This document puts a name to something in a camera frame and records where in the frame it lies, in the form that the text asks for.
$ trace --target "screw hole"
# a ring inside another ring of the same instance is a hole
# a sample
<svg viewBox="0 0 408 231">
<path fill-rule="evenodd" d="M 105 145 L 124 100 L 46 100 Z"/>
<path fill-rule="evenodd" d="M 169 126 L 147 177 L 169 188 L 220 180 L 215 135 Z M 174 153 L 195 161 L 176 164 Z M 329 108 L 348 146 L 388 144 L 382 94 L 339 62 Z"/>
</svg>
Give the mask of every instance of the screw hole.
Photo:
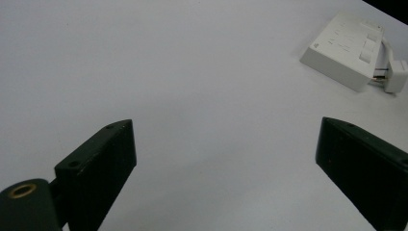
<svg viewBox="0 0 408 231">
<path fill-rule="evenodd" d="M 32 193 L 36 188 L 37 186 L 35 184 L 25 184 L 18 186 L 9 193 L 9 197 L 12 199 L 18 199 Z"/>
<path fill-rule="evenodd" d="M 73 162 L 69 163 L 70 167 L 77 167 L 78 165 L 79 165 L 79 162 L 77 162 L 77 161 L 73 161 Z"/>
</svg>

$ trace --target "white table surface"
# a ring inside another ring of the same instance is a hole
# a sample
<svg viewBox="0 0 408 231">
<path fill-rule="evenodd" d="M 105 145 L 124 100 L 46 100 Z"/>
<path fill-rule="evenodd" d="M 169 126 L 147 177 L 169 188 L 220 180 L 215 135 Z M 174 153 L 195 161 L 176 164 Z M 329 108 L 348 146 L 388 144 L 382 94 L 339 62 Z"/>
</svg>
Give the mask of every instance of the white table surface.
<svg viewBox="0 0 408 231">
<path fill-rule="evenodd" d="M 408 26 L 360 0 L 1 1 L 0 189 L 131 118 L 138 165 L 100 230 L 373 230 L 315 164 L 320 121 L 408 151 L 408 87 L 299 62 L 338 11 L 408 60 Z"/>
</svg>

